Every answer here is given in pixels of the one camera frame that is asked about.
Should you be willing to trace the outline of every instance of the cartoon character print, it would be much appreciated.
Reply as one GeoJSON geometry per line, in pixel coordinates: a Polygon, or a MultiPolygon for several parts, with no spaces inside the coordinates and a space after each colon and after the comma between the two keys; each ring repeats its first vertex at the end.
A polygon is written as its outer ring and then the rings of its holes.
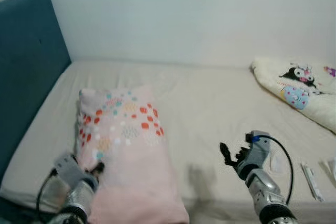
{"type": "Polygon", "coordinates": [[[331,76],[336,77],[336,69],[325,66],[324,70],[325,72],[329,73],[331,76]]]}
{"type": "Polygon", "coordinates": [[[281,97],[295,109],[303,110],[308,104],[309,92],[293,86],[286,86],[281,91],[281,97]]]}
{"type": "Polygon", "coordinates": [[[316,85],[314,84],[315,78],[311,74],[311,66],[309,65],[304,65],[304,66],[297,65],[296,67],[292,67],[288,70],[287,73],[283,74],[280,77],[288,78],[288,79],[295,80],[295,81],[300,81],[309,87],[316,88],[316,85]]]}

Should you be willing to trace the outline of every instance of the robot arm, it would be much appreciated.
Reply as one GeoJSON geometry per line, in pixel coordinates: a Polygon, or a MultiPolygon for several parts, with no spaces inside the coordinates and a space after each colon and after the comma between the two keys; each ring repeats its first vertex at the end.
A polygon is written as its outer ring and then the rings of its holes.
{"type": "Polygon", "coordinates": [[[75,157],[65,153],[55,160],[55,168],[60,178],[70,186],[70,193],[61,211],[48,224],[86,224],[104,164],[100,162],[92,171],[84,172],[75,157]]]}
{"type": "Polygon", "coordinates": [[[254,209],[262,224],[297,224],[297,220],[288,209],[280,188],[263,170],[263,163],[269,154],[269,139],[260,137],[257,143],[252,138],[268,135],[266,132],[252,131],[246,135],[250,149],[243,148],[236,155],[237,161],[231,160],[230,151],[226,144],[220,144],[220,151],[225,164],[230,165],[237,172],[252,196],[254,209]]]}

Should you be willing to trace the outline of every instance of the mattress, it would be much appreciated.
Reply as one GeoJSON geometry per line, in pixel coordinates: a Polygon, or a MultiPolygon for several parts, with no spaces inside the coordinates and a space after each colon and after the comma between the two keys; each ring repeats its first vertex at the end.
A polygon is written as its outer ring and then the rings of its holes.
{"type": "MultiPolygon", "coordinates": [[[[38,190],[63,151],[74,150],[78,92],[81,88],[122,88],[151,84],[161,124],[169,141],[180,193],[192,223],[256,221],[253,202],[232,167],[224,165],[219,143],[232,153],[251,130],[269,132],[290,154],[295,182],[290,208],[302,223],[334,223],[336,188],[319,162],[336,155],[335,135],[262,88],[252,72],[113,61],[78,61],[59,77],[21,141],[3,179],[0,196],[34,207],[38,190]],[[314,200],[300,168],[313,169],[325,202],[314,200]]],[[[287,195],[289,173],[264,168],[287,195]]],[[[51,183],[52,200],[42,210],[55,211],[66,187],[51,183]]]]}

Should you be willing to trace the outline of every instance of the upholstered headboard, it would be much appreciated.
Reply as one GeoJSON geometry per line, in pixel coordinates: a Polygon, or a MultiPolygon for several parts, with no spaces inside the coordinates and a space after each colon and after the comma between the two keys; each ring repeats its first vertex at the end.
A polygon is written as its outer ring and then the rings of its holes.
{"type": "Polygon", "coordinates": [[[51,0],[0,2],[0,181],[70,58],[51,0]]]}

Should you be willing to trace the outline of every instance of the pillow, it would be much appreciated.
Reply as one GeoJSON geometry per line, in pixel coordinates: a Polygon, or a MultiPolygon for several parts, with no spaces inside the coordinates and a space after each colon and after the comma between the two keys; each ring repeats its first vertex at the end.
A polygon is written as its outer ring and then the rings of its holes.
{"type": "Polygon", "coordinates": [[[105,163],[90,223],[188,223],[150,86],[82,89],[78,163],[105,163]]]}
{"type": "Polygon", "coordinates": [[[262,86],[336,133],[335,67],[258,58],[252,68],[262,86]]]}

